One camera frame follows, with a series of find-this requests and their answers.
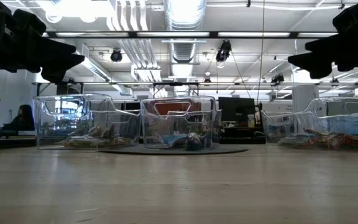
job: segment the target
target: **white wall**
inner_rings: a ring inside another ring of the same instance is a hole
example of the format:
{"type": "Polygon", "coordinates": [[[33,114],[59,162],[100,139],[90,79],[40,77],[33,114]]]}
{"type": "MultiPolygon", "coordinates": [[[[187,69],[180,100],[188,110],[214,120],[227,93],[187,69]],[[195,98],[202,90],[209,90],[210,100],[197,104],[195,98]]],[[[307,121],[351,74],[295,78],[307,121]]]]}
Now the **white wall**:
{"type": "Polygon", "coordinates": [[[0,70],[0,127],[17,116],[20,105],[32,105],[36,94],[35,74],[20,70],[10,73],[0,70]]]}

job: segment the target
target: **ceiling light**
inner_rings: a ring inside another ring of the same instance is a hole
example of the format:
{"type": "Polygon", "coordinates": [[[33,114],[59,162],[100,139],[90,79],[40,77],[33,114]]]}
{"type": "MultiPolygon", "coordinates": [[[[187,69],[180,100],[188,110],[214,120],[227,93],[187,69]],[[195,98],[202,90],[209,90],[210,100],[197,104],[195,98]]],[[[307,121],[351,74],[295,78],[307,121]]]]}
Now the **ceiling light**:
{"type": "Polygon", "coordinates": [[[218,68],[224,68],[225,63],[224,62],[217,62],[218,68]]]}
{"type": "Polygon", "coordinates": [[[218,37],[288,37],[289,32],[219,32],[218,37]]]}
{"type": "Polygon", "coordinates": [[[118,84],[120,84],[120,85],[153,85],[153,83],[150,83],[150,82],[139,82],[139,83],[131,83],[131,82],[124,83],[124,82],[120,82],[118,84]]]}
{"type": "Polygon", "coordinates": [[[163,44],[206,44],[206,40],[161,40],[163,44]]]}
{"type": "Polygon", "coordinates": [[[97,17],[93,17],[93,16],[81,16],[80,19],[81,19],[83,22],[92,23],[92,22],[96,21],[97,17]]]}
{"type": "MultiPolygon", "coordinates": [[[[205,84],[206,83],[206,81],[204,81],[204,83],[200,83],[200,85],[208,85],[208,84],[205,84]]],[[[234,82],[218,82],[218,83],[213,83],[213,85],[235,85],[235,83],[234,82]]]]}
{"type": "Polygon", "coordinates": [[[84,83],[84,85],[110,85],[108,82],[99,83],[99,82],[91,82],[91,83],[84,83]]]}
{"type": "Polygon", "coordinates": [[[208,37],[209,32],[138,32],[138,37],[208,37]]]}
{"type": "Polygon", "coordinates": [[[56,32],[58,37],[128,37],[127,32],[56,32]]]}
{"type": "Polygon", "coordinates": [[[110,59],[113,62],[120,62],[122,60],[122,53],[121,53],[121,49],[114,49],[112,51],[112,54],[110,56],[110,59]]]}
{"type": "Polygon", "coordinates": [[[303,33],[299,33],[298,37],[330,37],[332,35],[336,35],[338,33],[335,32],[323,32],[323,33],[318,33],[318,32],[303,32],[303,33]]]}
{"type": "Polygon", "coordinates": [[[61,19],[63,19],[62,16],[54,15],[54,14],[51,14],[49,12],[45,13],[45,18],[47,19],[48,22],[50,22],[52,24],[58,23],[58,22],[61,21],[61,19]]]}

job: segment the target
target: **ceiling pipe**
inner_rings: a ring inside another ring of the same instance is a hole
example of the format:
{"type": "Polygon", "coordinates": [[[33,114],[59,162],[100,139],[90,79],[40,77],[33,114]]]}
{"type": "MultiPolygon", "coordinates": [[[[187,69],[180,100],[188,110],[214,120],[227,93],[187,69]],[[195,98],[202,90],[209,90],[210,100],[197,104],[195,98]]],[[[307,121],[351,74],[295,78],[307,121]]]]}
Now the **ceiling pipe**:
{"type": "MultiPolygon", "coordinates": [[[[113,6],[112,4],[110,4],[111,7],[111,17],[107,17],[106,19],[106,25],[109,28],[109,30],[111,31],[121,31],[121,26],[118,23],[118,11],[117,9],[117,2],[115,3],[115,5],[113,6]]],[[[130,50],[128,49],[127,45],[124,43],[125,40],[118,40],[119,45],[121,46],[121,48],[124,49],[125,53],[127,54],[127,56],[129,57],[129,60],[131,60],[132,64],[135,66],[135,68],[139,68],[140,63],[138,63],[136,61],[136,59],[134,58],[134,55],[130,52],[130,50]]]]}
{"type": "MultiPolygon", "coordinates": [[[[205,19],[206,0],[165,0],[165,22],[170,31],[197,31],[201,29],[205,19]]],[[[193,63],[196,56],[197,44],[170,44],[170,60],[172,63],[187,63],[171,65],[172,73],[178,77],[190,77],[193,73],[193,63]]],[[[183,91],[175,87],[175,92],[183,91]]]]}
{"type": "MultiPolygon", "coordinates": [[[[124,30],[130,30],[127,22],[127,5],[126,0],[120,0],[121,3],[121,26],[124,30]]],[[[130,47],[130,51],[134,52],[135,58],[138,62],[140,62],[140,66],[143,68],[146,68],[146,62],[143,60],[143,56],[139,50],[139,48],[136,46],[136,43],[134,40],[130,39],[127,42],[127,46],[130,47]]]]}
{"type": "MultiPolygon", "coordinates": [[[[137,25],[137,16],[136,16],[136,2],[134,0],[129,1],[129,3],[131,4],[131,26],[133,28],[134,31],[139,31],[139,27],[137,25]]],[[[147,65],[145,66],[145,68],[152,68],[152,62],[150,59],[150,55],[146,49],[145,46],[145,41],[142,40],[138,40],[138,43],[140,45],[140,47],[142,47],[142,50],[145,54],[146,60],[147,60],[147,65]]]]}
{"type": "MultiPolygon", "coordinates": [[[[142,31],[148,31],[149,28],[147,27],[146,23],[146,3],[145,0],[140,0],[140,26],[142,28],[142,31]]],[[[147,48],[146,51],[148,51],[148,55],[150,56],[151,63],[153,65],[153,68],[158,68],[157,60],[155,59],[153,46],[150,39],[146,39],[145,41],[145,47],[147,48]]]]}

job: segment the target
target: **ventilation duct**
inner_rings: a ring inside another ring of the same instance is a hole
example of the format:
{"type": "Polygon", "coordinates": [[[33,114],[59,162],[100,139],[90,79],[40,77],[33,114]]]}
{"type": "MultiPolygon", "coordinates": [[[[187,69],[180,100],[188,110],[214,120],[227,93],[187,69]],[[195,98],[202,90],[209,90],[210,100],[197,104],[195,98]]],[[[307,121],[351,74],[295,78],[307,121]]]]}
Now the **ventilation duct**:
{"type": "MultiPolygon", "coordinates": [[[[205,18],[206,0],[165,0],[165,22],[170,31],[198,31],[205,18]]],[[[172,73],[176,77],[189,77],[193,66],[197,44],[170,44],[172,73]]]]}

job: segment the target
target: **table surface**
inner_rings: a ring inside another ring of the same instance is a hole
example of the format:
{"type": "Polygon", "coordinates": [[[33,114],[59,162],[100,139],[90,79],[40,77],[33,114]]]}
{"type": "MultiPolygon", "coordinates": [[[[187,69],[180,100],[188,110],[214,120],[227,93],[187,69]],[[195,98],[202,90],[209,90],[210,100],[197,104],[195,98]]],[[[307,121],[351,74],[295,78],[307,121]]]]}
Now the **table surface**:
{"type": "Polygon", "coordinates": [[[358,223],[358,151],[0,150],[0,223],[358,223]]]}

